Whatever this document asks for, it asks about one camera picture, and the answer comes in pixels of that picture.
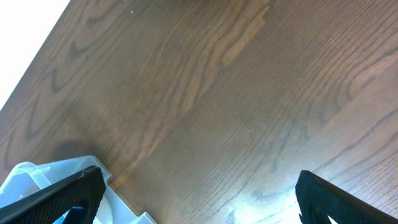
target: dark wood surface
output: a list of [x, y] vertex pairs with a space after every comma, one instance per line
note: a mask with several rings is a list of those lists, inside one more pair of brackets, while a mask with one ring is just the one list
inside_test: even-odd
[[397, 1], [71, 1], [0, 111], [0, 179], [92, 154], [159, 223], [298, 223], [308, 169], [398, 217]]

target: textured black surface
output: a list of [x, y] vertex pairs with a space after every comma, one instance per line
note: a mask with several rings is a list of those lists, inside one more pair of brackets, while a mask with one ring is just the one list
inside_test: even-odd
[[303, 170], [296, 185], [303, 224], [398, 223], [394, 217], [366, 204], [319, 176]]
[[53, 223], [72, 206], [84, 206], [81, 223], [93, 223], [104, 192], [101, 169], [91, 166], [0, 209], [0, 223]]

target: wood grain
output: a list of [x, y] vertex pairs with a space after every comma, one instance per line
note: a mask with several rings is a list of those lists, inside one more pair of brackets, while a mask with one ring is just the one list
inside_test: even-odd
[[308, 169], [397, 217], [397, 20], [395, 1], [71, 1], [0, 111], [0, 178], [92, 154], [159, 223], [298, 223]]

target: white wall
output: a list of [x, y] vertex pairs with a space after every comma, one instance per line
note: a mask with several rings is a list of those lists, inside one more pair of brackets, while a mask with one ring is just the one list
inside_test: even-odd
[[0, 1], [0, 110], [68, 3]]

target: plastic bin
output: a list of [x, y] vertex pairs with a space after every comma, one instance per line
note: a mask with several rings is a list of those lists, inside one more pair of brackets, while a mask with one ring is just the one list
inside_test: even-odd
[[[131, 212], [127, 205], [109, 187], [108, 179], [112, 174], [95, 156], [83, 156], [39, 166], [31, 162], [21, 162], [11, 170], [0, 187], [0, 208], [44, 189], [88, 166], [101, 168], [106, 186], [94, 223], [156, 223], [146, 212], [139, 217]], [[60, 217], [55, 223], [61, 223], [64, 217]]]

